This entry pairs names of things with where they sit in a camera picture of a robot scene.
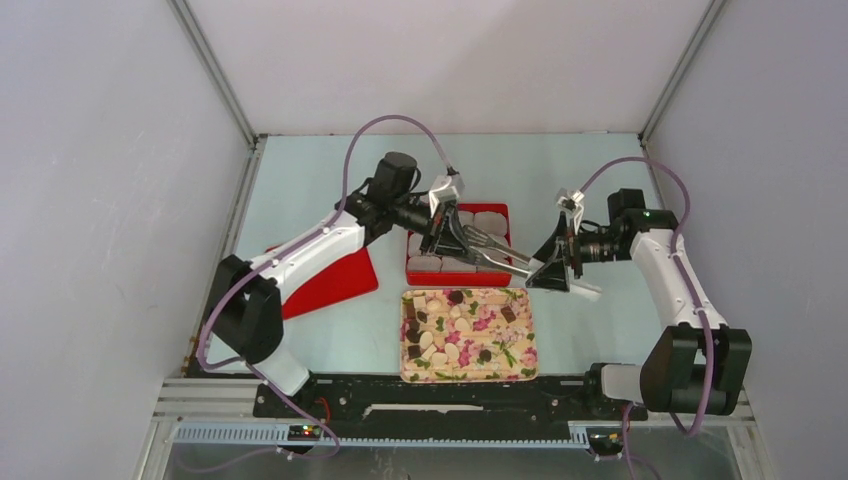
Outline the silver serving tongs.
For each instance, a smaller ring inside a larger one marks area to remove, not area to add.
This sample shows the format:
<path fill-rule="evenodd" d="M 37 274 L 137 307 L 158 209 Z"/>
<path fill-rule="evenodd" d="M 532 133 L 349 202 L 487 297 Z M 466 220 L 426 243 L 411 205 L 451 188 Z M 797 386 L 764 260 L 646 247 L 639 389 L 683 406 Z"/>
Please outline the silver serving tongs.
<path fill-rule="evenodd" d="M 524 279 L 529 274 L 529 255 L 523 254 L 506 244 L 497 241 L 493 236 L 472 226 L 465 225 L 464 232 L 468 237 L 472 250 L 475 252 L 473 264 L 478 267 L 501 270 Z M 571 291 L 590 301 L 597 301 L 602 295 L 602 290 L 594 285 L 582 283 L 572 279 L 569 273 Z"/>

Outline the white oval chocolate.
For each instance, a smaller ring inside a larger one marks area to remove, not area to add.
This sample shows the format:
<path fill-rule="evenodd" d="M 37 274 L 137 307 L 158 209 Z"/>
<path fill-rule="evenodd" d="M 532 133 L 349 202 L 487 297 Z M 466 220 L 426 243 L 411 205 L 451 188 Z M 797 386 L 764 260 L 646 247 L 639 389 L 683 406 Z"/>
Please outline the white oval chocolate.
<path fill-rule="evenodd" d="M 456 362 L 460 356 L 459 348 L 453 343 L 446 343 L 444 345 L 444 353 L 450 362 Z"/>
<path fill-rule="evenodd" d="M 432 332 L 425 331 L 419 337 L 418 346 L 422 353 L 424 353 L 427 349 L 431 347 L 434 341 L 434 336 Z"/>

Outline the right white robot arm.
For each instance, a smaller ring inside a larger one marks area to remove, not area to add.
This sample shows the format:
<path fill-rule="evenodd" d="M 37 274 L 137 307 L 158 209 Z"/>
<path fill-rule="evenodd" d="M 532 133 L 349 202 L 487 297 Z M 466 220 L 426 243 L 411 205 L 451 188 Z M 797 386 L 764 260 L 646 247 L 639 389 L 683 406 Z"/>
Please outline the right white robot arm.
<path fill-rule="evenodd" d="M 622 401 L 653 412 L 728 416 L 743 389 L 752 353 L 744 329 L 717 312 L 688 259 L 676 215 L 647 208 L 642 191 L 621 189 L 607 198 L 609 222 L 582 227 L 584 195 L 563 190 L 559 218 L 530 261 L 530 288 L 596 298 L 578 281 L 591 263 L 632 261 L 655 305 L 661 335 L 640 365 L 597 363 L 581 392 L 585 411 L 606 418 Z"/>

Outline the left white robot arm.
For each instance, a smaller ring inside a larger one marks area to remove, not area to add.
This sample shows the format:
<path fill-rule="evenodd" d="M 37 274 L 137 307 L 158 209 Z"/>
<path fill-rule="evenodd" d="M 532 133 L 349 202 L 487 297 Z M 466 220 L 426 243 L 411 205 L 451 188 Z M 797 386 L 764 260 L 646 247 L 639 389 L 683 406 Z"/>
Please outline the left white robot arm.
<path fill-rule="evenodd" d="M 457 213 L 464 189 L 460 173 L 448 166 L 425 192 L 413 189 L 419 176 L 414 158 L 389 152 L 312 229 L 251 260 L 224 258 L 198 341 L 202 368 L 211 372 L 242 363 L 278 393 L 278 404 L 290 415 L 311 412 L 316 403 L 316 390 L 307 383 L 311 373 L 284 342 L 282 307 L 292 294 L 393 227 L 421 235 L 424 247 L 438 255 L 473 258 Z"/>

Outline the striped brown chocolate bar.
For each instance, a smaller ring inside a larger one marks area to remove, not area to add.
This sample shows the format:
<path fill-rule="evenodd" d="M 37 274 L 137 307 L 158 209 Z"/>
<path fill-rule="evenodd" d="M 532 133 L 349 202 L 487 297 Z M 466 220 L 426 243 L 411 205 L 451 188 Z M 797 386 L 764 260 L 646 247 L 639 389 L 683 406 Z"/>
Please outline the striped brown chocolate bar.
<path fill-rule="evenodd" d="M 517 319 L 515 312 L 509 306 L 503 307 L 500 312 L 507 323 L 512 323 Z"/>

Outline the round dark chocolate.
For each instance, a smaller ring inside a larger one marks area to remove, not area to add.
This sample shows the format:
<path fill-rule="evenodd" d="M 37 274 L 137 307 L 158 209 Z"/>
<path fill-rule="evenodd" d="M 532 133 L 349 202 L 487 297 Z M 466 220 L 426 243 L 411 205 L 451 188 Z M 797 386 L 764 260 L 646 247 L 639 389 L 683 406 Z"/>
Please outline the round dark chocolate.
<path fill-rule="evenodd" d="M 453 290 L 447 295 L 447 299 L 451 305 L 458 305 L 464 301 L 464 294 L 460 290 Z"/>

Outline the white paper cup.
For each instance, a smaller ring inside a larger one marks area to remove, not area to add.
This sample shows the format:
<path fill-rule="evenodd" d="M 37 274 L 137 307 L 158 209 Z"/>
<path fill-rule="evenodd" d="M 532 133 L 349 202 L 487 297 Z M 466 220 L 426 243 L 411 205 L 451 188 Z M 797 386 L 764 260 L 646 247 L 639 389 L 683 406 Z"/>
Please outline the white paper cup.
<path fill-rule="evenodd" d="M 509 232 L 509 222 L 504 214 L 495 211 L 482 211 L 474 215 L 473 226 L 485 233 L 505 237 Z"/>

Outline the red box lid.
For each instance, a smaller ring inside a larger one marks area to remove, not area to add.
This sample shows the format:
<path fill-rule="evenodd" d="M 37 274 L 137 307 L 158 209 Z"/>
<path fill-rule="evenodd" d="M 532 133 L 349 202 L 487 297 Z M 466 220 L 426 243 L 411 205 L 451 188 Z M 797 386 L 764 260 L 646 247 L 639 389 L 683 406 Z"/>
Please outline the red box lid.
<path fill-rule="evenodd" d="M 300 286 L 281 307 L 284 321 L 369 294 L 379 287 L 367 248 L 347 255 Z"/>

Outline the floral serving tray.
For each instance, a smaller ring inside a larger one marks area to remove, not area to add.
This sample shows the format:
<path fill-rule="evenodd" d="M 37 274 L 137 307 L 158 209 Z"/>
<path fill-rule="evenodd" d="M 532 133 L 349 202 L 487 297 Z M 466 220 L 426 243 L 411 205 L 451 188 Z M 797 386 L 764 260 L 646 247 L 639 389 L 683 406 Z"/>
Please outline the floral serving tray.
<path fill-rule="evenodd" d="M 464 301 L 451 305 L 453 290 Z M 400 377 L 410 384 L 520 382 L 535 379 L 540 360 L 529 293 L 521 288 L 409 290 L 400 299 Z M 500 310 L 509 306 L 517 319 L 507 323 Z M 421 352 L 420 335 L 434 341 Z M 450 362 L 446 343 L 460 350 Z"/>

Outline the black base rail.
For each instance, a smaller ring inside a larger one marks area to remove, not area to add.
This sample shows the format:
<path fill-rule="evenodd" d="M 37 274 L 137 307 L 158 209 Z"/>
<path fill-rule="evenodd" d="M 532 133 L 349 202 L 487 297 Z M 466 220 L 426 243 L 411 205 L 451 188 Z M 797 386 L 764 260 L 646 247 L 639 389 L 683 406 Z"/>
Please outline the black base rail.
<path fill-rule="evenodd" d="M 259 385 L 252 415 L 294 420 L 307 412 L 350 440 L 569 441 L 586 422 L 620 426 L 626 406 L 573 375 L 412 384 L 391 375 L 316 374 L 292 401 Z"/>

